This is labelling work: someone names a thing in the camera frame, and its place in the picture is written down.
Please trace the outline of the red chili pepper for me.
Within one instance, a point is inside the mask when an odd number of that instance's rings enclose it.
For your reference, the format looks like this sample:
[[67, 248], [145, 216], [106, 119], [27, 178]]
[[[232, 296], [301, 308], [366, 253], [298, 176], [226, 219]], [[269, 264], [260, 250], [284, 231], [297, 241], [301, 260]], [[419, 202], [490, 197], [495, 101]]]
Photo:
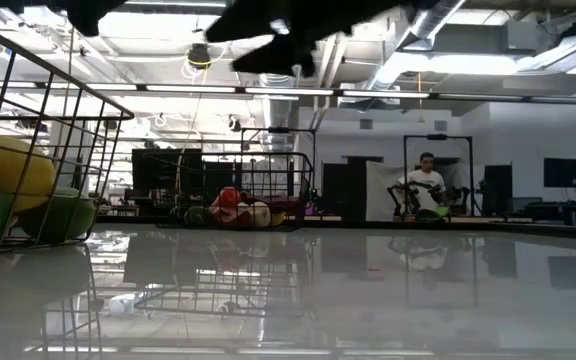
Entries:
[[238, 224], [238, 210], [238, 205], [224, 206], [217, 204], [209, 207], [212, 222], [224, 227], [234, 227]]

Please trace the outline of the long ceiling light bar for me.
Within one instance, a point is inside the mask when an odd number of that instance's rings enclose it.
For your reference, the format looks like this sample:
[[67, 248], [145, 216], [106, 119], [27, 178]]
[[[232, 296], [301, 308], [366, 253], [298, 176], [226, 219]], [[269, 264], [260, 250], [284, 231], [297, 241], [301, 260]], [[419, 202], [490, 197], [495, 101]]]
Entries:
[[7, 87], [12, 90], [35, 91], [51, 89], [56, 92], [77, 92], [101, 98], [107, 94], [116, 96], [128, 95], [154, 95], [154, 96], [212, 96], [212, 97], [271, 97], [271, 98], [298, 98], [298, 97], [327, 97], [349, 98], [351, 100], [420, 100], [420, 101], [458, 101], [458, 102], [490, 102], [490, 103], [524, 103], [540, 105], [574, 105], [576, 96], [551, 95], [505, 95], [505, 94], [479, 94], [479, 93], [446, 93], [446, 92], [419, 92], [419, 91], [374, 91], [374, 90], [348, 90], [348, 89], [312, 89], [312, 88], [273, 88], [273, 87], [229, 87], [208, 85], [150, 85], [150, 84], [90, 84], [81, 87], [75, 84], [56, 82], [24, 82], [0, 81], [0, 88]]

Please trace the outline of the black background monitor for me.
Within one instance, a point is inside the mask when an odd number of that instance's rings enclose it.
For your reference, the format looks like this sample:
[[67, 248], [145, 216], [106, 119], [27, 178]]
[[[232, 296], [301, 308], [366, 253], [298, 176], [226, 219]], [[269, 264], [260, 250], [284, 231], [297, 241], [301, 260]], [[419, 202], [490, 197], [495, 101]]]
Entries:
[[543, 175], [547, 188], [576, 188], [576, 159], [545, 158]]

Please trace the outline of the white hanging sheet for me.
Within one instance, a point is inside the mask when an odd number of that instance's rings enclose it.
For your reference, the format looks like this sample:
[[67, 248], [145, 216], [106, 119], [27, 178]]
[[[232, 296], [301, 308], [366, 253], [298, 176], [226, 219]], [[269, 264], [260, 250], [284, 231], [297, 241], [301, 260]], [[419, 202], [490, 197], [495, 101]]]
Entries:
[[402, 167], [391, 167], [380, 162], [367, 162], [366, 166], [366, 220], [391, 222], [395, 202], [388, 191], [404, 176]]

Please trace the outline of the black upright panel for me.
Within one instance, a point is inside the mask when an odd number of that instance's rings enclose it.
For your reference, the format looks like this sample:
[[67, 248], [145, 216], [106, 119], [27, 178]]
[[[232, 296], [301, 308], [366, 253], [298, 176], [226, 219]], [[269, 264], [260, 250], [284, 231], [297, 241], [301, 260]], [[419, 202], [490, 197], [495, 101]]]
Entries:
[[513, 197], [512, 166], [487, 165], [481, 184], [482, 210], [485, 216], [502, 216], [509, 212]]

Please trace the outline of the black background table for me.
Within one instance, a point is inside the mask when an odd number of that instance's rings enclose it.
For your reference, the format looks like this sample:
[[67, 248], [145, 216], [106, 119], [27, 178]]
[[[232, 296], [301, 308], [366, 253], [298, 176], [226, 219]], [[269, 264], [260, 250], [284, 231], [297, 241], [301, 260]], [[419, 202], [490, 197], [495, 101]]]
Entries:
[[533, 202], [515, 212], [517, 216], [533, 221], [560, 221], [566, 226], [576, 226], [576, 201]]

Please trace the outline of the light green round fruit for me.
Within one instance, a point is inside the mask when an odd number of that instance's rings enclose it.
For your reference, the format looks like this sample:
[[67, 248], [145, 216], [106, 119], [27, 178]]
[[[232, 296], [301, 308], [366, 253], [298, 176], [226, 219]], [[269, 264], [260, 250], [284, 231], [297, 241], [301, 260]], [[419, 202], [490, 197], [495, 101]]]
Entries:
[[41, 244], [57, 244], [81, 238], [94, 223], [96, 204], [79, 190], [58, 187], [50, 204], [21, 212], [22, 230]]

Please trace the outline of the green cucumber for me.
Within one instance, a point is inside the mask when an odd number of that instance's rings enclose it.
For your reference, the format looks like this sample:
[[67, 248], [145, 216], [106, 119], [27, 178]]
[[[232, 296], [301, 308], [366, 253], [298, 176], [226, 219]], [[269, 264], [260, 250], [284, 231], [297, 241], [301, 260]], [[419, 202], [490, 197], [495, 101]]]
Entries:
[[203, 226], [209, 222], [210, 211], [202, 206], [191, 206], [183, 216], [183, 220], [190, 226]]

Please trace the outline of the black hanging dome device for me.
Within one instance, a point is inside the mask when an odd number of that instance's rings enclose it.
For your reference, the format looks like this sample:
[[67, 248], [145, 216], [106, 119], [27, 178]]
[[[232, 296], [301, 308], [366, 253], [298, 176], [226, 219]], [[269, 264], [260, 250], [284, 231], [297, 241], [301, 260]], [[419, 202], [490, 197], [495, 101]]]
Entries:
[[194, 43], [187, 52], [187, 62], [197, 70], [205, 70], [211, 66], [212, 58], [209, 54], [209, 47], [204, 43]]

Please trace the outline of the black background rig frame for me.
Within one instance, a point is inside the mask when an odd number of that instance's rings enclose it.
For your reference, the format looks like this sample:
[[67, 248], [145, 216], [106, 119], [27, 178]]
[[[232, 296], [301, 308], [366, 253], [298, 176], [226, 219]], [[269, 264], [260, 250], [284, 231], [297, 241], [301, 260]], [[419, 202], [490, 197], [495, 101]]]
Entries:
[[244, 127], [236, 154], [240, 189], [277, 209], [305, 208], [314, 181], [315, 150], [311, 130]]
[[403, 136], [403, 164], [404, 164], [404, 192], [405, 194], [408, 193], [408, 141], [410, 139], [424, 139], [428, 141], [447, 141], [449, 139], [452, 140], [464, 140], [468, 144], [468, 170], [469, 170], [469, 199], [470, 199], [470, 216], [474, 217], [475, 213], [475, 205], [476, 201], [474, 198], [474, 158], [473, 158], [473, 137], [472, 136], [451, 136], [445, 133], [435, 133], [435, 134], [427, 134], [427, 135], [404, 135]]

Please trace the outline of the yellow-orange mango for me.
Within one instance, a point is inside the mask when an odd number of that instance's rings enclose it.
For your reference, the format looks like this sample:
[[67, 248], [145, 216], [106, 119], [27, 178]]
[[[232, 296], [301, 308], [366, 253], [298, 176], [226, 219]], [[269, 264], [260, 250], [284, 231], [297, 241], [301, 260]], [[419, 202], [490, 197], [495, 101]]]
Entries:
[[[30, 145], [22, 140], [0, 135], [0, 192], [13, 195], [21, 180]], [[51, 160], [33, 149], [19, 195], [15, 212], [43, 205], [51, 194], [56, 179], [56, 169]]]

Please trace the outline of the black background cabinet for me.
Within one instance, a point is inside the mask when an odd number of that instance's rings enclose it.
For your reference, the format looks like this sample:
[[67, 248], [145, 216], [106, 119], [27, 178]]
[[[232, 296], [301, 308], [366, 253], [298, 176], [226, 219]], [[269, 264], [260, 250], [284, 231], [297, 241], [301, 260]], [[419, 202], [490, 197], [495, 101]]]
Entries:
[[200, 149], [134, 149], [133, 190], [142, 217], [180, 219], [188, 207], [187, 191], [202, 184]]

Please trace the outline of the person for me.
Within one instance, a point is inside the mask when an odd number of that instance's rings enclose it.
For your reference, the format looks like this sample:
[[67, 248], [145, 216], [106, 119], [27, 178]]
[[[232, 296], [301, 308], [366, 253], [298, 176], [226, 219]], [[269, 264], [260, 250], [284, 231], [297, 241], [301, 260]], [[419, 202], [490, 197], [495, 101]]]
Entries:
[[446, 186], [442, 175], [434, 170], [434, 160], [432, 153], [422, 153], [419, 167], [396, 182], [396, 190], [404, 201], [404, 211], [417, 221], [443, 220]]

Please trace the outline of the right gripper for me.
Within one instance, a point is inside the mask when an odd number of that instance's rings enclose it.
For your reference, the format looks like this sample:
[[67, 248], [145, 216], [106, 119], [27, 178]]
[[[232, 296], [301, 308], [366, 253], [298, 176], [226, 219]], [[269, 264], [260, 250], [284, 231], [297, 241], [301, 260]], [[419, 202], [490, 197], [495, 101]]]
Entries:
[[300, 42], [289, 35], [318, 39], [332, 33], [352, 33], [355, 24], [402, 8], [412, 20], [418, 0], [259, 0], [258, 4], [231, 4], [205, 31], [208, 42], [219, 43], [272, 35], [273, 39], [235, 59], [235, 72], [303, 77], [316, 74], [312, 52], [316, 43]]

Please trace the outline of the black background robot arms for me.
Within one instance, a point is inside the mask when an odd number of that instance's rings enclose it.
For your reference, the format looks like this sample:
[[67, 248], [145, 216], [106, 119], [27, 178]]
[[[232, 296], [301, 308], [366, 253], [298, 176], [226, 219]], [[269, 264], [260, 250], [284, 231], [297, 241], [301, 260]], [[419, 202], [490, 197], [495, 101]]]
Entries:
[[[437, 209], [421, 206], [421, 189], [437, 204]], [[387, 188], [394, 202], [394, 221], [450, 222], [452, 216], [465, 215], [470, 190], [466, 187], [452, 187], [442, 190], [439, 185], [429, 185], [416, 181], [394, 184]]]

